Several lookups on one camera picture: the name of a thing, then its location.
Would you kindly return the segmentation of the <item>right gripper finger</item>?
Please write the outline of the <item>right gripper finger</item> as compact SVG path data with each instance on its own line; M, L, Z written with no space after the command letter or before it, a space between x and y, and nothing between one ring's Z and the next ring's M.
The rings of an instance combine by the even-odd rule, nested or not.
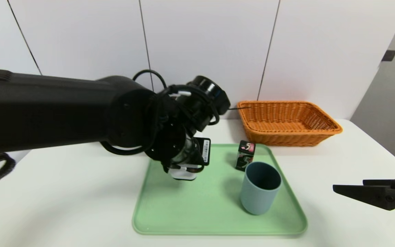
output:
M384 210L395 209L395 189L388 186L333 185L333 191Z
M364 186L384 186L387 188L395 189L395 179L373 179L363 180Z

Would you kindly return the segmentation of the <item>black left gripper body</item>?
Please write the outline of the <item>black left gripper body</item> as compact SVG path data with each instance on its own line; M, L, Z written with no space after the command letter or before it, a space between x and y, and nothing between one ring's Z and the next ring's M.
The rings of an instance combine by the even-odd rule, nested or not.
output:
M171 159L173 174L198 174L210 164L211 140L203 137L190 137L187 133L174 133L171 136L173 149L177 152Z

